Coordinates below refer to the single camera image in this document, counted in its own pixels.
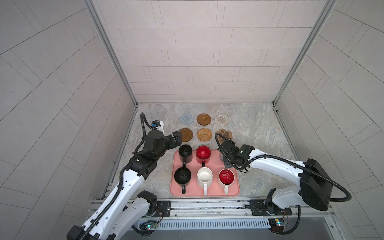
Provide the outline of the dark wooden round coaster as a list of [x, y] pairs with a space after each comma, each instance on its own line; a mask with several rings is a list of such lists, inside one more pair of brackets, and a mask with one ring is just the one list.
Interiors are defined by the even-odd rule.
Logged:
[[189, 142], [193, 138], [193, 131], [188, 128], [180, 129], [180, 132], [182, 133], [182, 142], [186, 143]]

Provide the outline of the blue-grey woven round coaster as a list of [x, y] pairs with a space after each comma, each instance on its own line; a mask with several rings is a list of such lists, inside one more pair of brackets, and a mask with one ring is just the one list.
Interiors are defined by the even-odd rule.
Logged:
[[180, 116], [180, 122], [183, 125], [189, 125], [194, 122], [194, 116], [190, 113], [184, 113]]

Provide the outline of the cork paw print coaster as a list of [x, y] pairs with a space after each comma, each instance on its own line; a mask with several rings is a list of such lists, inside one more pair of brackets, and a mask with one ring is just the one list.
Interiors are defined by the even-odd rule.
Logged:
[[[227, 131], [225, 129], [219, 129], [218, 131], [216, 131], [216, 133], [219, 133], [221, 135], [223, 135], [226, 139], [231, 139], [233, 140], [233, 133], [231, 131]], [[218, 136], [218, 140], [219, 140], [219, 143], [222, 144], [225, 140]]]

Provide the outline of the woven rattan round coaster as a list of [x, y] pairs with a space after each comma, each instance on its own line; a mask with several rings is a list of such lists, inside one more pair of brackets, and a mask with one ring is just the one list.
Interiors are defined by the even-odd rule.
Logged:
[[213, 134], [212, 134], [211, 130], [209, 130], [207, 128], [200, 129], [197, 132], [197, 138], [201, 142], [208, 142], [212, 138], [212, 136], [213, 136]]

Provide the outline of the black mug red inside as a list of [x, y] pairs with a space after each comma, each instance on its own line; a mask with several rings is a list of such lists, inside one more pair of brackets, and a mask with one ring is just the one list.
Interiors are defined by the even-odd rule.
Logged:
[[210, 161], [211, 158], [211, 149], [207, 146], [199, 146], [196, 149], [196, 158], [199, 164], [202, 165], [202, 167], [205, 167], [205, 165]]

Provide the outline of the multicolour woven round coaster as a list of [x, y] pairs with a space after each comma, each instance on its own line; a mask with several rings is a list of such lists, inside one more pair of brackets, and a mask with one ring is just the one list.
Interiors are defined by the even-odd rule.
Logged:
[[215, 123], [219, 126], [226, 126], [229, 123], [229, 118], [225, 115], [217, 115], [215, 117]]

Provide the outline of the blue mug yellow inside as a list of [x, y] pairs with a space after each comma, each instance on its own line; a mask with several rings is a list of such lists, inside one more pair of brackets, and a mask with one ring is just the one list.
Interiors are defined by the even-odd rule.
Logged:
[[220, 157], [220, 160], [221, 160], [222, 162], [224, 162], [224, 160], [225, 160], [225, 156], [224, 156], [222, 153], [220, 153], [219, 157]]

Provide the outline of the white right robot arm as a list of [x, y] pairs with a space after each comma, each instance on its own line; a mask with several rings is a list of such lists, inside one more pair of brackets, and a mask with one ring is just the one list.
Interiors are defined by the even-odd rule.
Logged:
[[247, 172], [250, 168], [259, 169], [293, 183], [290, 187], [269, 191], [264, 206], [270, 214], [275, 214], [279, 209], [301, 205], [308, 205], [318, 211], [328, 210], [336, 183], [317, 161], [287, 160], [249, 145], [238, 148], [232, 140], [224, 140], [218, 146], [224, 160], [240, 172]]

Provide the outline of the white mug red inside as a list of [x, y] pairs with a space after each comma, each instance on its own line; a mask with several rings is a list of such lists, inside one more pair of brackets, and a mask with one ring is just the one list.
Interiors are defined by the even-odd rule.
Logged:
[[222, 169], [218, 175], [218, 184], [224, 190], [226, 195], [235, 181], [235, 174], [230, 169]]

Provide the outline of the black mug front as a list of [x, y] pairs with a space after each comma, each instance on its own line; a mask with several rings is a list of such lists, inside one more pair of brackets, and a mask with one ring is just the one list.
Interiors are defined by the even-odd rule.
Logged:
[[186, 188], [192, 178], [192, 173], [187, 167], [180, 167], [174, 173], [174, 179], [182, 188], [182, 194], [186, 194]]

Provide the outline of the metal corner profile left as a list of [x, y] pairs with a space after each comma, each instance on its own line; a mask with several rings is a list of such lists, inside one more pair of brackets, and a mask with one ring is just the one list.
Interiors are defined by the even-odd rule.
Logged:
[[123, 69], [119, 63], [119, 60], [117, 58], [117, 55], [111, 45], [111, 42], [107, 36], [107, 32], [105, 31], [105, 28], [101, 22], [101, 19], [96, 11], [96, 8], [95, 8], [95, 5], [93, 3], [93, 1], [91, 0], [84, 0], [84, 5], [85, 5], [85, 8], [88, 12], [88, 14], [90, 15], [90, 18], [91, 18], [91, 21], [93, 22], [95, 28], [96, 28], [96, 31], [98, 32], [99, 34], [99, 37], [101, 39], [101, 42], [103, 44], [103, 46], [105, 47], [109, 57], [110, 57], [110, 60], [112, 62], [112, 65], [114, 66], [118, 76], [120, 77], [125, 89], [127, 90], [128, 94], [129, 94], [129, 97], [131, 98], [135, 108], [138, 107], [138, 102], [134, 96], [134, 93], [132, 91], [132, 89], [130, 88], [129, 86], [129, 83], [127, 81], [127, 78], [123, 72]]

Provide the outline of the metal corner profile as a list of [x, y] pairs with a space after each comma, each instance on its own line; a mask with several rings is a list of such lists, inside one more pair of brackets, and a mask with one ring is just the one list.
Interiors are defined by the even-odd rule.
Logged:
[[132, 89], [130, 88], [129, 86], [129, 83], [127, 81], [127, 78], [123, 72], [123, 69], [119, 63], [119, 60], [117, 58], [117, 55], [111, 45], [111, 42], [107, 36], [107, 32], [105, 31], [105, 28], [101, 22], [101, 19], [96, 11], [96, 8], [95, 8], [95, 5], [93, 3], [93, 1], [91, 0], [84, 0], [84, 5], [85, 5], [85, 8], [88, 12], [88, 14], [90, 15], [90, 18], [91, 18], [91, 21], [93, 22], [95, 28], [96, 28], [96, 31], [98, 32], [99, 34], [99, 37], [101, 39], [101, 42], [103, 44], [103, 46], [105, 47], [109, 57], [110, 57], [110, 60], [112, 62], [112, 65], [114, 66], [118, 76], [120, 77], [125, 89], [127, 90], [128, 94], [129, 94], [129, 97], [131, 98], [135, 108], [138, 107], [138, 102], [134, 96], [134, 93], [132, 91]]
[[291, 67], [285, 81], [282, 84], [282, 87], [280, 88], [276, 98], [272, 101], [272, 104], [274, 107], [277, 107], [277, 104], [281, 100], [284, 92], [288, 88], [290, 82], [294, 78], [297, 70], [299, 69], [300, 65], [302, 64], [304, 58], [307, 56], [310, 48], [312, 47], [313, 43], [316, 40], [316, 37], [319, 35], [321, 29], [323, 28], [324, 24], [326, 23], [329, 15], [331, 14], [332, 10], [334, 9], [334, 6], [336, 5], [337, 0], [328, 0], [326, 1], [322, 11], [320, 12], [320, 15], [318, 19], [316, 20], [312, 30], [310, 31], [310, 34], [305, 41], [305, 44], [303, 45], [301, 51], [299, 52], [298, 57], [296, 58], [293, 66]]

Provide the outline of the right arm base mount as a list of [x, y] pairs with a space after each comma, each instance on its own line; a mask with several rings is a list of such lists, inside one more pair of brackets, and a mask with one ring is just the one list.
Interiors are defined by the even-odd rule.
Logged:
[[272, 197], [276, 188], [270, 190], [265, 200], [250, 200], [244, 208], [250, 209], [252, 216], [283, 216], [292, 215], [291, 208], [281, 209], [272, 202]]

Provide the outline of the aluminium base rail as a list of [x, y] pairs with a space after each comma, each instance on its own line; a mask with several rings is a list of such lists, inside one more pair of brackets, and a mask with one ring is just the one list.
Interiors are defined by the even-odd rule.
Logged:
[[[126, 207], [129, 208], [135, 200], [129, 200]], [[298, 211], [296, 207], [290, 207], [292, 215], [283, 216], [252, 216], [250, 209], [244, 208], [249, 204], [248, 199], [170, 199], [159, 201], [171, 201], [169, 217], [146, 218], [141, 217], [128, 230], [134, 228], [140, 230], [140, 224], [147, 221], [159, 222], [155, 230], [237, 230], [237, 229], [266, 229], [269, 230], [268, 219], [283, 218], [289, 221], [285, 231], [289, 231], [300, 217], [300, 225], [309, 225], [312, 229], [335, 228], [334, 214], [332, 212], [320, 212], [308, 206], [302, 206]], [[91, 205], [90, 213], [86, 220], [103, 204], [101, 201]]]

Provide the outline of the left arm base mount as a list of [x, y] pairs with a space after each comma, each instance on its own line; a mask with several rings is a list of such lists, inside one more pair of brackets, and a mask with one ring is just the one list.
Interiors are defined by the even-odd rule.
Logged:
[[138, 198], [143, 198], [149, 203], [146, 218], [169, 217], [171, 211], [171, 201], [159, 201], [157, 196], [148, 192], [142, 191], [137, 195]]

